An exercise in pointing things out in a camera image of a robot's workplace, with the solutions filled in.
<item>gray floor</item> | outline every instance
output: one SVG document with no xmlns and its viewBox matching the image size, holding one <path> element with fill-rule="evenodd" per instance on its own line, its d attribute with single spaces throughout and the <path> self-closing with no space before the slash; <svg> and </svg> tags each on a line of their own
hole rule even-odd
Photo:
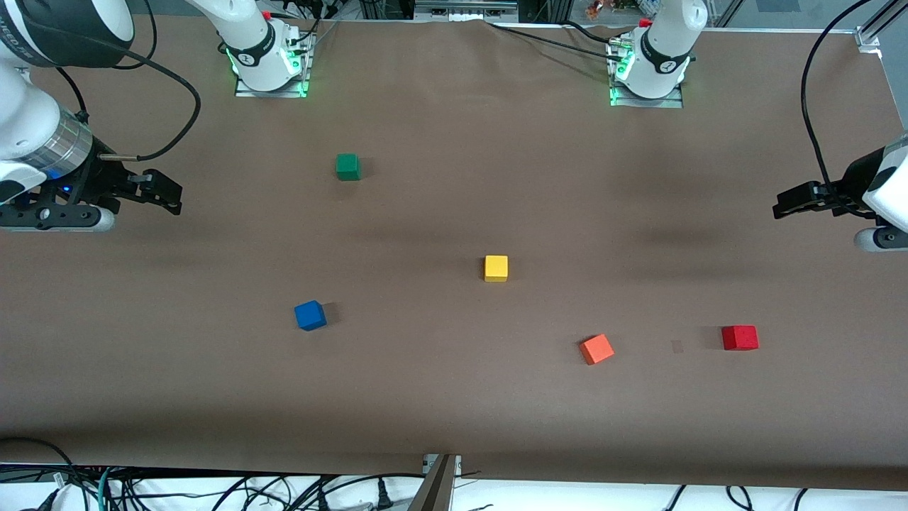
<svg viewBox="0 0 908 511">
<path fill-rule="evenodd" d="M 134 13 L 143 13 L 143 0 L 127 0 Z M 721 9 L 730 0 L 716 0 Z M 746 0 L 731 26 L 740 28 L 823 28 L 854 0 Z M 884 3 L 871 2 L 845 18 L 839 28 L 855 28 Z M 155 13 L 197 15 L 183 0 L 151 0 Z M 881 37 L 883 67 L 893 89 L 903 123 L 908 126 L 908 15 L 903 15 Z"/>
</svg>

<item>colored cube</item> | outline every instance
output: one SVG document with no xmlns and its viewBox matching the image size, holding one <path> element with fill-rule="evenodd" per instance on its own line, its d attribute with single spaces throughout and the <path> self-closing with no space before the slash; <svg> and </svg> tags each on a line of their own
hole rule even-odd
<svg viewBox="0 0 908 511">
<path fill-rule="evenodd" d="M 609 344 L 605 334 L 599 334 L 592 339 L 580 343 L 580 353 L 587 360 L 589 366 L 602 362 L 615 354 L 612 345 Z"/>
<path fill-rule="evenodd" d="M 486 255 L 486 282 L 508 281 L 508 257 L 506 255 Z"/>
<path fill-rule="evenodd" d="M 760 347 L 756 326 L 735 325 L 722 328 L 722 344 L 728 351 L 747 351 Z"/>
<path fill-rule="evenodd" d="M 341 181 L 359 181 L 362 179 L 360 170 L 360 158 L 354 154 L 338 155 L 335 170 L 338 173 L 338 179 Z"/>
<path fill-rule="evenodd" d="M 297 325 L 307 332 L 328 324 L 328 320 L 325 319 L 324 309 L 315 300 L 294 307 L 293 312 L 296 314 Z"/>
</svg>

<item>orange cube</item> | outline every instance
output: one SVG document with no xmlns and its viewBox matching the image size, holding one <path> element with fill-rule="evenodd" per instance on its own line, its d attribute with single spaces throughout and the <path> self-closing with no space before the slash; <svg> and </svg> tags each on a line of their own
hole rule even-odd
<svg viewBox="0 0 908 511">
<path fill-rule="evenodd" d="M 587 339 L 580 343 L 580 353 L 582 353 L 583 357 L 587 360 L 587 364 L 592 366 L 614 355 L 615 350 L 612 349 L 612 345 L 608 343 L 606 335 L 599 334 L 592 339 Z"/>
</svg>

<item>brown table surface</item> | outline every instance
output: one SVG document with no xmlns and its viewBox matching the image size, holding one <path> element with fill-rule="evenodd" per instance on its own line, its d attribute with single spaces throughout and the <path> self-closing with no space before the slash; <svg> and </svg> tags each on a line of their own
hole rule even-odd
<svg viewBox="0 0 908 511">
<path fill-rule="evenodd" d="M 94 465 L 362 473 L 450 451 L 484 477 L 908 487 L 905 255 L 854 248 L 858 219 L 772 216 L 819 179 L 798 106 L 815 34 L 704 33 L 685 108 L 644 110 L 609 106 L 595 58 L 481 22 L 343 23 L 304 100 L 234 98 L 206 20 L 159 27 L 155 59 L 203 97 L 153 162 L 183 214 L 0 235 L 3 434 Z M 119 151 L 189 114 L 153 70 L 73 75 Z M 850 35 L 809 97 L 835 176 L 901 132 Z M 334 176 L 343 152 L 361 182 Z M 479 278 L 486 254 L 510 256 L 506 284 Z M 307 333 L 312 299 L 331 323 Z M 735 324 L 761 348 L 723 351 Z M 598 333 L 617 353 L 586 366 Z"/>
</svg>

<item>yellow cube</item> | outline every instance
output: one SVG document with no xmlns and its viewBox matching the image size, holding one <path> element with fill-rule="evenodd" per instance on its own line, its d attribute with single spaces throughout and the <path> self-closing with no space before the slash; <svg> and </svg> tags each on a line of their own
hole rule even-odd
<svg viewBox="0 0 908 511">
<path fill-rule="evenodd" d="M 508 281 L 508 257 L 506 255 L 486 255 L 486 282 Z"/>
</svg>

